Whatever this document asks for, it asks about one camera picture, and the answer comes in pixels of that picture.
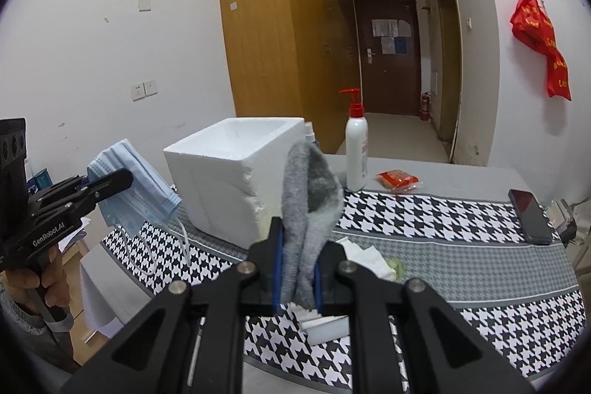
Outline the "person left hand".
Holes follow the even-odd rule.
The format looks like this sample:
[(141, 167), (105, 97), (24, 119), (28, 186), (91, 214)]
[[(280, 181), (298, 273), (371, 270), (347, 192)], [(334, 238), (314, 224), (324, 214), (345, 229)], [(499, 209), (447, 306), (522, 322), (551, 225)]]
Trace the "person left hand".
[(6, 290), (12, 300), (28, 311), (38, 314), (34, 301), (28, 291), (42, 286), (46, 289), (45, 303), (47, 306), (65, 308), (69, 306), (70, 290), (63, 272), (62, 254), (57, 246), (47, 251), (50, 263), (41, 276), (28, 269), (5, 270), (2, 274)]

